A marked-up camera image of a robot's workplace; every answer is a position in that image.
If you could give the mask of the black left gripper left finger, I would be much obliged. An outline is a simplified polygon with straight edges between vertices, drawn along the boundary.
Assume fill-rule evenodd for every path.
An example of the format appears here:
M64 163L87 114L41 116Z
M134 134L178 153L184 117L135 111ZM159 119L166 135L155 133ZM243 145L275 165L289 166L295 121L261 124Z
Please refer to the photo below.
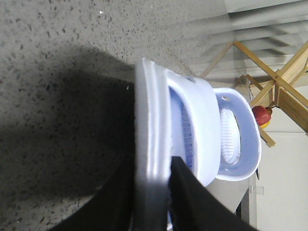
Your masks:
M126 156L104 186L52 231L128 231L133 210L134 157Z

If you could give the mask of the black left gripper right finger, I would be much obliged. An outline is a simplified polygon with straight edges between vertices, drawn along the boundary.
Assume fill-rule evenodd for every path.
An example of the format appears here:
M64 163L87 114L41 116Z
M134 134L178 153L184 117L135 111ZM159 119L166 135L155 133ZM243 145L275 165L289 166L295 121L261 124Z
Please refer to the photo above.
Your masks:
M174 231L255 231L221 204L181 157L171 158L170 213Z

